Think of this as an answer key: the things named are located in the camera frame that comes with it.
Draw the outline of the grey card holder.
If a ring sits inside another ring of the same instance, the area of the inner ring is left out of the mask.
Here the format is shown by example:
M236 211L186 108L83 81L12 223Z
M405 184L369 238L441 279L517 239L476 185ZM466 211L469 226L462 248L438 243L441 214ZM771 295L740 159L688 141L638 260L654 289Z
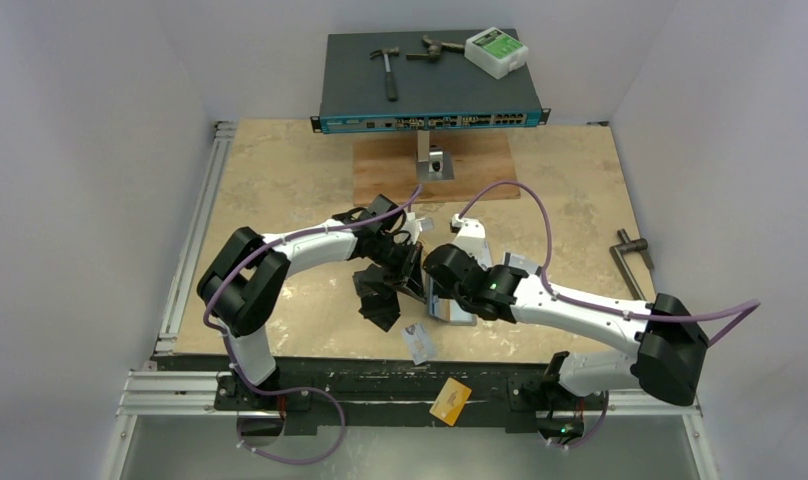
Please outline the grey card holder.
M439 285L431 278L426 282L428 315L451 326L474 327L478 319L474 314L464 311L453 299L440 296Z

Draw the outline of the black credit card stack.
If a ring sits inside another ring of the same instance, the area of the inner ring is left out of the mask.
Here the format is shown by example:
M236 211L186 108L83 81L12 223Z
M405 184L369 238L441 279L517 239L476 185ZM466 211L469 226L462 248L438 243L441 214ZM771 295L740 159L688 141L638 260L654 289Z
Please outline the black credit card stack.
M358 312L384 332L389 332L401 311L397 291L386 282L384 270L370 265L352 275L360 299Z

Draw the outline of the single silver credit card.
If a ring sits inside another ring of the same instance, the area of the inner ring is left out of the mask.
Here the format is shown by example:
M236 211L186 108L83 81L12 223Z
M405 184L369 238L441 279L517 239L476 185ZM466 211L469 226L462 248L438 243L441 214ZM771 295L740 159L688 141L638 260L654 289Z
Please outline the single silver credit card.
M436 358L436 347L423 324L406 326L401 333L415 365L422 365Z

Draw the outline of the single orange credit card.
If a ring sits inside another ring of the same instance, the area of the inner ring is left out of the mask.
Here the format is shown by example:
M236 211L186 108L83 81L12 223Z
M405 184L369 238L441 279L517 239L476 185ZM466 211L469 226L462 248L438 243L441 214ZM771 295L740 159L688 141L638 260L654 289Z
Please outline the single orange credit card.
M454 378L448 378L432 403L429 413L449 427L453 427L464 409L472 389Z

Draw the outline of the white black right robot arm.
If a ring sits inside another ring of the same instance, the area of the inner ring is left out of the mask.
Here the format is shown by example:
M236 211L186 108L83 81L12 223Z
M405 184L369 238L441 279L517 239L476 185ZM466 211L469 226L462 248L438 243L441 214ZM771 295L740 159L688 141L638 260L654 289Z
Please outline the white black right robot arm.
M553 406L631 388L676 406L690 406L696 398L709 339L688 322L687 308L674 296L644 302L559 285L546 289L538 274L506 264L484 268L452 244L431 252L423 268L464 311L483 320L547 326L607 346L605 352L553 357L541 381Z

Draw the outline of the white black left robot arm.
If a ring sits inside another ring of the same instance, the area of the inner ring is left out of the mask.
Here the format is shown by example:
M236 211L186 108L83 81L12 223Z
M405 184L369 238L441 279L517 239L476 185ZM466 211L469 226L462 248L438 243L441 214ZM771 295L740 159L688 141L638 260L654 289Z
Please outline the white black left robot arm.
M417 222L407 205L379 194L366 207L303 230L259 234L241 227L233 232L201 276L196 293L205 304L205 325L225 342L244 401L264 409L281 390L265 324L289 277L329 263L369 260L352 276L358 311L384 331L400 316L400 295L426 301Z

